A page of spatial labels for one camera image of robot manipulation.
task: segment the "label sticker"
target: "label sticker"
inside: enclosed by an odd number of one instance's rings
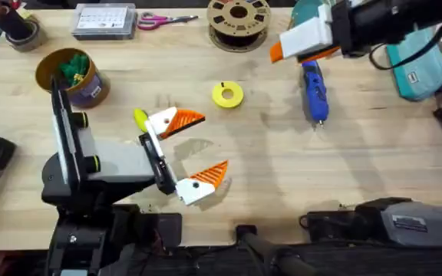
[[[396,228],[427,232],[426,221],[423,218],[415,218],[407,215],[392,215],[391,219]]]
[[[90,95],[90,96],[92,96],[92,97],[96,97],[96,96],[98,95],[98,93],[100,93],[100,91],[101,91],[101,87],[97,86],[97,87],[95,88],[95,90],[93,90],[93,92],[91,92],[91,95]]]
[[[77,28],[123,28],[126,15],[127,8],[83,8]]]
[[[416,82],[419,81],[419,79],[417,78],[417,75],[415,74],[415,72],[412,72],[412,73],[408,74],[407,77],[408,77],[408,81],[410,81],[411,84],[415,84]]]

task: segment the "red scissors handle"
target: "red scissors handle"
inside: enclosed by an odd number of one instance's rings
[[[139,21],[137,22],[137,27],[140,30],[150,31],[154,30],[161,25],[165,25],[170,21],[170,18],[166,16],[158,16],[152,12],[143,12],[140,15]]]

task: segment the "yellow object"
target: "yellow object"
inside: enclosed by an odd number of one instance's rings
[[[233,96],[229,99],[225,98],[225,96],[223,96],[223,93],[229,93],[230,91]],[[213,88],[213,100],[214,103],[216,103],[220,107],[237,107],[239,104],[242,103],[243,89],[234,81],[223,81]]]
[[[136,120],[137,127],[139,127],[143,132],[147,132],[146,125],[144,125],[144,122],[147,121],[147,114],[146,112],[140,110],[139,108],[136,108],[134,110],[134,119]]]
[[[20,7],[16,10],[16,12],[23,18],[23,19],[29,19],[31,17],[31,12],[29,12],[27,9]]]
[[[95,171],[98,173],[100,172],[100,163],[98,162],[98,157],[93,156],[93,159],[95,160]]]

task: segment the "white plastic part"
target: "white plastic part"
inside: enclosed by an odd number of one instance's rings
[[[213,184],[200,182],[197,179],[182,179],[176,183],[176,194],[185,205],[193,204],[215,191]]]
[[[318,7],[318,17],[280,34],[282,56],[290,58],[298,54],[316,51],[332,44],[332,10],[329,5]]]
[[[167,128],[175,117],[176,112],[176,107],[170,107],[155,113],[148,118],[148,121],[150,121],[156,135],[161,135],[167,131]]]
[[[357,6],[359,6],[360,4],[362,4],[364,0],[351,0],[351,7],[355,8]]]
[[[146,126],[147,132],[150,134],[151,142],[153,142],[154,149],[157,151],[158,157],[161,159],[165,158],[163,151],[160,147],[160,141],[158,140],[157,133],[154,131],[154,127],[149,120],[144,122],[144,126]]]
[[[89,179],[107,182],[143,182],[154,176],[142,146],[134,143],[95,141],[95,155],[100,158],[101,171],[88,175]]]

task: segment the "yellow tape roll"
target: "yellow tape roll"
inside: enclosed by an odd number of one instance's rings
[[[230,91],[233,96],[230,99],[223,97],[223,92]],[[242,103],[243,89],[234,81],[223,81],[213,88],[214,103],[220,107],[233,108]]]

